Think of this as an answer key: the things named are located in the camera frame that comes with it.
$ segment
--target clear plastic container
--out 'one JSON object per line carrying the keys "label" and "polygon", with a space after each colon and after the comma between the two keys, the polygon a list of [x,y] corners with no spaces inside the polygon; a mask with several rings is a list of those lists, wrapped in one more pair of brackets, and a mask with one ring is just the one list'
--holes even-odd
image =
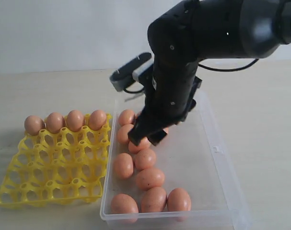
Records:
{"label": "clear plastic container", "polygon": [[[188,212],[112,214],[110,202],[114,195],[124,193],[132,196],[140,207],[143,194],[134,183],[134,176],[118,180],[113,175],[112,163],[117,154],[126,151],[116,141],[120,113],[127,108],[140,111],[144,97],[124,102],[116,100],[112,125],[109,162],[101,205],[101,218],[114,230],[139,229],[198,229],[198,230],[248,230],[250,217],[239,187],[233,165],[221,139],[209,101],[202,91],[195,95],[196,108],[187,120],[169,128],[169,135],[157,147],[155,167],[165,173],[163,188],[169,194],[182,187],[191,197],[192,207]],[[176,217],[186,217],[178,222]],[[137,222],[129,224],[127,219]]]}

